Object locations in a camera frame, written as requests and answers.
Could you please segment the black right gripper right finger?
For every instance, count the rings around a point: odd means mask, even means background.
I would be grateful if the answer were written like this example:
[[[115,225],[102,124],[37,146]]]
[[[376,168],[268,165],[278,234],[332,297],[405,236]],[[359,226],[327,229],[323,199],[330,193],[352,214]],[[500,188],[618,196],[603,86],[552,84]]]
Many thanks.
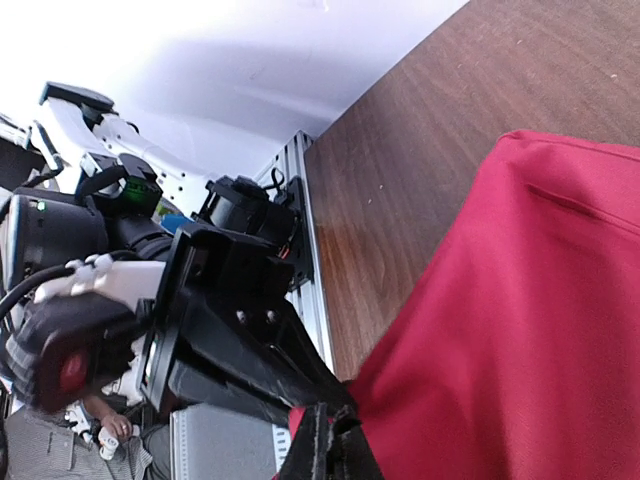
[[[350,406],[338,411],[330,424],[329,478],[382,480],[384,478],[362,428]]]

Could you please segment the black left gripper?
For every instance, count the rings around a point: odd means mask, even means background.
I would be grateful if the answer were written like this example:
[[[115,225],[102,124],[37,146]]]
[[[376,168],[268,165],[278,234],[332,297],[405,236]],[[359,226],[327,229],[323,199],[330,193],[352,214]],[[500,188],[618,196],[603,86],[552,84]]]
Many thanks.
[[[179,227],[143,355],[149,403],[162,413],[204,403],[277,425],[295,407],[355,407],[285,300],[293,273],[256,237]]]

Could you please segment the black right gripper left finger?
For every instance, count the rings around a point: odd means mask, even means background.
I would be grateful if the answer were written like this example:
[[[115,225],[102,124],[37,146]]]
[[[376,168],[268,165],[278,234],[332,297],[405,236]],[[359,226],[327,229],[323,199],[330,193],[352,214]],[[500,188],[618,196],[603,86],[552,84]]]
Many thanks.
[[[330,443],[327,405],[294,408],[289,415],[289,427],[291,445],[274,479],[326,479]]]

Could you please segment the red backpack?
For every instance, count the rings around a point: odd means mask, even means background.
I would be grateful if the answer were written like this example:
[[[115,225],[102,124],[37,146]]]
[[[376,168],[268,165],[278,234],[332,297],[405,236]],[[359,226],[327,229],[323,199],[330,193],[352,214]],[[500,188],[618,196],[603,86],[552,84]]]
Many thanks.
[[[639,475],[639,151],[502,136],[349,387],[383,479]]]

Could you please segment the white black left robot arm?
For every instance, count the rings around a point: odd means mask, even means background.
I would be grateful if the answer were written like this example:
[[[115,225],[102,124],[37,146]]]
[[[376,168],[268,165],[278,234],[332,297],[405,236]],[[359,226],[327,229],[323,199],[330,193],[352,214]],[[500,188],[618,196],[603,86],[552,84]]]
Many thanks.
[[[147,142],[111,99],[50,82],[27,129],[39,179],[2,208],[1,321],[18,398],[58,411],[137,370],[157,410],[173,399],[283,425],[294,408],[357,409],[286,296],[313,274],[300,178],[210,180]]]

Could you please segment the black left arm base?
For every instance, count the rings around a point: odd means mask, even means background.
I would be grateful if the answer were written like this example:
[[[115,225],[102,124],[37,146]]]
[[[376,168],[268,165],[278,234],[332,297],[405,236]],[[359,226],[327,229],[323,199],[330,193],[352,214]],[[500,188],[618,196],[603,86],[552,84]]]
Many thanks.
[[[205,200],[191,219],[269,243],[293,266],[289,289],[294,290],[314,277],[303,180],[298,175],[287,180],[276,167],[271,180],[266,186],[244,176],[209,180]]]

